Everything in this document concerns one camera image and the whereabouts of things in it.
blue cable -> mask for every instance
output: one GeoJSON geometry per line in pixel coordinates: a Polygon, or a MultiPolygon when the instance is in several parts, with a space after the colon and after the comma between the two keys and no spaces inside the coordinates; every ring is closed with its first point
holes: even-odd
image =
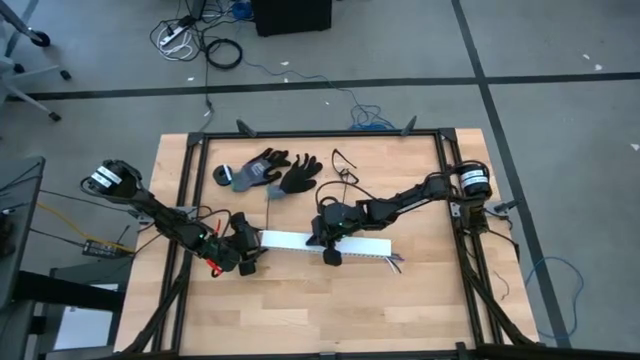
{"type": "Polygon", "coordinates": [[[540,266],[543,262],[545,262],[547,260],[560,261],[560,262],[564,263],[565,265],[569,266],[571,269],[573,269],[573,271],[575,271],[576,275],[578,275],[578,279],[580,280],[580,287],[578,288],[578,291],[576,291],[576,293],[573,295],[573,300],[572,300],[572,305],[573,305],[573,326],[571,327],[571,330],[569,331],[567,336],[553,336],[553,335],[544,333],[542,331],[538,331],[538,333],[540,335],[546,337],[546,338],[549,338],[549,339],[555,339],[555,340],[568,339],[576,332],[576,330],[578,330],[578,312],[577,312],[576,308],[577,308],[577,305],[578,305],[577,304],[578,303],[578,296],[580,296],[580,293],[584,289],[584,278],[582,277],[582,274],[580,273],[580,271],[578,269],[576,269],[576,267],[573,266],[567,260],[565,260],[563,258],[560,258],[560,257],[557,257],[557,256],[545,256],[542,259],[540,259],[540,261],[538,261],[535,265],[533,265],[533,269],[531,269],[531,272],[529,273],[529,276],[527,276],[527,279],[524,281],[524,285],[525,286],[529,285],[529,282],[531,281],[531,277],[536,272],[536,269],[538,268],[538,266],[540,266]]]}
{"type": "MultiPolygon", "coordinates": [[[[240,33],[240,30],[242,29],[242,26],[239,24],[238,25],[238,30],[236,31],[236,41],[238,39],[238,35],[240,33]]],[[[380,113],[382,113],[382,108],[378,105],[366,105],[366,104],[361,104],[358,99],[356,98],[356,94],[351,91],[350,89],[343,89],[343,88],[339,88],[337,86],[335,86],[331,80],[329,80],[326,76],[324,75],[303,75],[300,74],[299,72],[295,71],[295,70],[286,70],[283,72],[273,72],[270,71],[269,69],[267,69],[265,66],[260,65],[260,64],[254,64],[251,63],[249,61],[247,61],[247,59],[243,56],[242,57],[242,62],[245,63],[248,66],[254,67],[254,68],[258,68],[263,70],[264,72],[268,73],[271,76],[282,76],[282,75],[286,75],[286,74],[294,74],[296,76],[299,76],[305,80],[315,80],[315,79],[320,79],[325,81],[327,84],[329,84],[332,88],[339,90],[339,91],[343,91],[343,92],[347,92],[351,95],[351,97],[353,98],[353,102],[356,104],[351,108],[351,120],[352,120],[352,124],[349,127],[349,130],[387,130],[387,129],[395,129],[395,126],[393,126],[393,124],[383,118],[382,116],[380,116],[380,113]]]]}

desk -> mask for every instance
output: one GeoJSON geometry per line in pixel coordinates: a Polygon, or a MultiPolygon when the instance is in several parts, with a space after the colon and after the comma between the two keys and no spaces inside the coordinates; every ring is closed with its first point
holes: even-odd
{"type": "MultiPolygon", "coordinates": [[[[200,151],[194,152],[191,164],[185,167],[190,175],[185,198],[191,201],[201,195],[201,205],[243,211],[253,226],[264,227],[265,188],[232,193],[215,184],[211,174],[221,163],[238,169],[267,147],[316,155],[325,165],[316,176],[320,184],[337,178],[330,159],[332,150],[337,148],[358,167],[354,172],[361,179],[359,185],[380,197],[390,197],[439,170],[433,136],[325,136],[211,140],[202,152],[206,161],[202,161],[205,172],[201,186],[195,185],[200,151]]],[[[481,130],[450,129],[449,136],[457,137],[462,159],[480,160],[491,168],[481,130]]],[[[150,190],[167,205],[176,202],[186,142],[186,134],[164,135],[160,141],[150,190]]],[[[452,150],[444,151],[452,159],[452,150]]],[[[494,177],[491,184],[491,200],[498,201],[494,177]]],[[[343,190],[340,185],[327,187],[321,196],[341,198],[343,190]]],[[[269,228],[309,232],[316,214],[314,193],[271,201],[269,228]]],[[[357,190],[347,189],[346,202],[363,198],[357,190]]],[[[217,219],[206,222],[215,228],[217,219]]],[[[504,222],[489,219],[489,225],[509,235],[504,222]]],[[[138,248],[155,235],[154,231],[143,233],[138,248]]],[[[204,261],[194,259],[180,354],[424,351],[454,349],[459,341],[473,347],[447,203],[415,209],[383,231],[367,232],[366,237],[392,239],[393,251],[407,260],[401,265],[404,274],[394,274],[386,262],[378,259],[345,258],[342,266],[330,267],[322,263],[319,255],[272,250],[260,258],[254,275],[240,277],[235,271],[212,279],[204,261]]],[[[483,234],[481,241],[494,297],[522,332],[536,340],[512,245],[492,234],[483,234]],[[506,284],[496,274],[509,285],[509,295],[504,299],[506,284]]],[[[156,241],[136,257],[116,350],[126,347],[153,313],[167,248],[166,241],[156,241]]],[[[485,340],[491,342],[484,306],[479,300],[478,304],[485,340]]],[[[164,348],[169,347],[175,314],[172,310],[167,317],[164,348]]]]}

chair wheel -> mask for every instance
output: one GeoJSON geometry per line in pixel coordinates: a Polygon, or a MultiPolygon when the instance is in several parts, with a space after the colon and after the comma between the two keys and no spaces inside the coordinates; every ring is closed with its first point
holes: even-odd
{"type": "Polygon", "coordinates": [[[51,39],[49,38],[49,35],[43,33],[42,31],[34,31],[34,33],[36,33],[36,35],[38,35],[38,37],[41,40],[41,41],[36,41],[36,40],[31,39],[31,42],[35,46],[47,47],[47,46],[51,45],[51,39]]]}
{"type": "Polygon", "coordinates": [[[58,115],[58,114],[56,114],[56,113],[50,113],[50,114],[49,114],[49,118],[50,118],[51,120],[53,120],[53,121],[56,121],[56,122],[58,122],[58,121],[62,120],[62,118],[60,117],[60,115],[58,115]]]}

black metal frame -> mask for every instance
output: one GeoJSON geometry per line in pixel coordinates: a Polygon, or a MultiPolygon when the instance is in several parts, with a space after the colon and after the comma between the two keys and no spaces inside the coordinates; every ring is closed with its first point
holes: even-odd
{"type": "MultiPolygon", "coordinates": [[[[311,138],[311,137],[396,137],[400,136],[401,130],[383,130],[383,131],[281,131],[281,132],[261,132],[257,133],[255,138],[258,139],[278,139],[278,138],[311,138]]],[[[434,139],[436,146],[436,152],[438,154],[438,164],[440,170],[443,171],[448,166],[446,152],[445,152],[445,140],[450,146],[453,154],[454,163],[462,161],[460,156],[460,149],[456,138],[455,129],[443,128],[443,129],[416,129],[411,131],[409,136],[431,136],[434,139]]],[[[200,145],[200,159],[198,161],[198,169],[196,173],[196,183],[194,188],[194,194],[192,199],[192,206],[200,206],[202,198],[202,184],[205,177],[205,168],[207,163],[208,145],[212,140],[228,140],[228,139],[246,139],[250,136],[242,133],[190,133],[187,138],[187,148],[185,151],[184,162],[182,165],[182,174],[180,179],[180,187],[178,189],[177,205],[184,206],[186,191],[189,184],[189,170],[191,167],[193,154],[196,145],[200,145]]],[[[459,263],[462,263],[462,259],[467,257],[466,243],[464,238],[464,232],[459,221],[453,218],[451,212],[451,226],[454,234],[456,250],[459,263]]],[[[491,293],[491,284],[489,275],[487,273],[487,266],[484,259],[484,253],[479,239],[472,239],[474,247],[476,265],[478,273],[483,285],[491,293]]],[[[169,252],[167,254],[166,266],[164,271],[164,277],[162,281],[161,299],[166,295],[169,287],[172,283],[173,271],[175,267],[175,259],[177,256],[177,246],[173,243],[169,245],[169,252]]],[[[191,263],[192,255],[190,253],[184,254],[183,261],[191,263]]],[[[467,279],[462,276],[462,283],[465,292],[465,300],[469,311],[469,320],[471,326],[471,333],[475,345],[485,344],[485,337],[482,333],[482,325],[480,321],[479,310],[476,302],[475,291],[472,285],[467,279]]],[[[184,325],[184,316],[186,310],[186,299],[188,296],[188,284],[180,293],[178,298],[178,305],[176,308],[176,318],[173,327],[173,334],[171,339],[171,351],[179,352],[182,328],[184,325]]],[[[497,344],[502,344],[502,333],[500,327],[495,319],[489,313],[491,333],[494,341],[497,344]]],[[[164,321],[157,330],[153,343],[152,351],[160,351],[162,348],[162,339],[164,335],[164,321]]],[[[464,354],[467,353],[463,343],[456,344],[455,350],[442,350],[442,351],[404,351],[404,352],[363,352],[363,353],[340,353],[341,359],[364,359],[364,358],[385,358],[385,359],[462,359],[464,354]]],[[[265,355],[233,355],[233,356],[193,356],[193,357],[181,357],[181,359],[327,359],[335,358],[336,354],[265,354],[265,355]]]]}

white foam strip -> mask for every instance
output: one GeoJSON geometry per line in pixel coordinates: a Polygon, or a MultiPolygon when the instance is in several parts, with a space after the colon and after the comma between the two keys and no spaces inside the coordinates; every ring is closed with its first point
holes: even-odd
{"type": "MultiPolygon", "coordinates": [[[[305,244],[310,237],[311,234],[305,233],[265,230],[262,232],[262,246],[322,253],[324,247],[305,244]]],[[[389,257],[391,256],[391,240],[345,237],[336,243],[336,250],[344,256],[389,257]]]]}

